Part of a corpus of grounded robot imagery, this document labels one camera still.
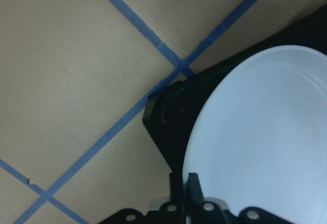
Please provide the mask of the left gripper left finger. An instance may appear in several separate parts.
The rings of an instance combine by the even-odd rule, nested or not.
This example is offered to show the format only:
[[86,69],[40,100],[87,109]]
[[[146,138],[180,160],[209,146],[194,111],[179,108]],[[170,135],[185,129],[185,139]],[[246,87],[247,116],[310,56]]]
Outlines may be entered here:
[[169,174],[170,201],[174,204],[184,205],[184,188],[182,175],[171,172]]

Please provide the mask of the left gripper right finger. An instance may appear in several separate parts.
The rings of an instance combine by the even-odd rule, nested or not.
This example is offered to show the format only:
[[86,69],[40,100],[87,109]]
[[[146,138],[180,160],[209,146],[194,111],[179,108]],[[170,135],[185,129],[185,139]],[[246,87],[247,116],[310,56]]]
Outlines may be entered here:
[[188,202],[191,205],[199,205],[204,201],[199,177],[196,173],[189,173],[188,178]]

